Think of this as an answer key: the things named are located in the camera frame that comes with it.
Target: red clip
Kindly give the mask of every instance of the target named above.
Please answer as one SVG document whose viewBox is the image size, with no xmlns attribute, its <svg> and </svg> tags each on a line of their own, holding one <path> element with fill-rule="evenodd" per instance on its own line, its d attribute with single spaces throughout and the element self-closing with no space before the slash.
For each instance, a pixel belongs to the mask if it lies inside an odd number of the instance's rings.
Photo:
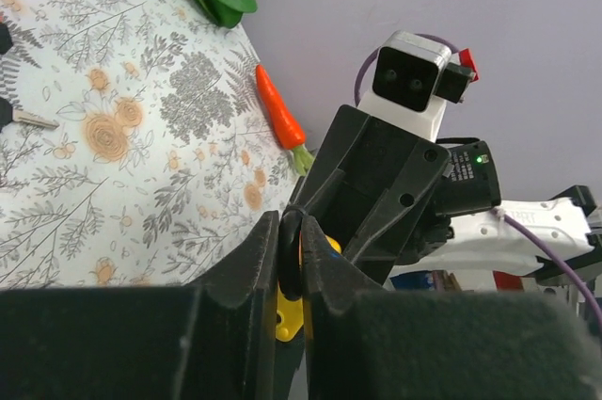
<svg viewBox="0 0 602 400">
<path fill-rule="evenodd" d="M 461 66 L 464 66 L 465 68 L 471 68 L 474 71 L 474 78 L 472 79 L 472 81 L 476 82 L 477 80 L 479 80 L 479 71 L 477 71 L 477 65 L 474 64 L 474 59 L 472 58 L 472 53 L 470 52 L 470 49 L 461 50 L 458 53 L 458 56 L 460 56 Z"/>
</svg>

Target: gray wall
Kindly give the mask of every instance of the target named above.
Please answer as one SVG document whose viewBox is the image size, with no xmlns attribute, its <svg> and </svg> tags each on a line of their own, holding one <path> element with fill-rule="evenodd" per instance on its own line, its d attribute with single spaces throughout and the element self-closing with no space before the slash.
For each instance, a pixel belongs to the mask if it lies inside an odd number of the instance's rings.
<svg viewBox="0 0 602 400">
<path fill-rule="evenodd" d="M 356 71 L 393 31 L 470 47 L 482 79 L 442 136 L 491 146 L 505 199 L 570 184 L 602 193 L 602 0 L 258 0 L 246 31 L 309 134 L 322 141 Z"/>
</svg>

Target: tablecloth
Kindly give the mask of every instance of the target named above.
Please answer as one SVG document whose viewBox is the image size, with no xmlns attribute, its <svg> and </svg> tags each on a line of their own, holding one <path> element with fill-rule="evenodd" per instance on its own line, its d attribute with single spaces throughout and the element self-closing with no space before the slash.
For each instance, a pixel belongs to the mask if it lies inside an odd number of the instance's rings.
<svg viewBox="0 0 602 400">
<path fill-rule="evenodd" d="M 295 175 L 244 29 L 192 0 L 0 0 L 0 287 L 170 284 L 237 246 Z"/>
</svg>

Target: white camera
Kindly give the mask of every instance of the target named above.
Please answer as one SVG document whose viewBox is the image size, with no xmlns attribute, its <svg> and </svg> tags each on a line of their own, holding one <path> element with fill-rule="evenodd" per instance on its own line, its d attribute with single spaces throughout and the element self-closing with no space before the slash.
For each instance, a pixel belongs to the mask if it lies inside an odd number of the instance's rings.
<svg viewBox="0 0 602 400">
<path fill-rule="evenodd" d="M 358 109 L 435 141 L 447 102 L 458 103 L 476 72 L 445 44 L 395 32 L 378 52 Z"/>
</svg>

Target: carrot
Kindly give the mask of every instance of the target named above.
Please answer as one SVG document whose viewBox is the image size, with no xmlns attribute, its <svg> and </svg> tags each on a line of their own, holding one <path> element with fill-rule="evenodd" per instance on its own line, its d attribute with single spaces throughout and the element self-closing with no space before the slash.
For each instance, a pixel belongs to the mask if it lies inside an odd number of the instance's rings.
<svg viewBox="0 0 602 400">
<path fill-rule="evenodd" d="M 305 176 L 313 164 L 313 155 L 305 147 L 305 132 L 287 108 L 261 64 L 257 65 L 255 76 L 260 99 L 270 115 L 280 146 L 293 152 L 294 166 L 299 174 Z"/>
</svg>

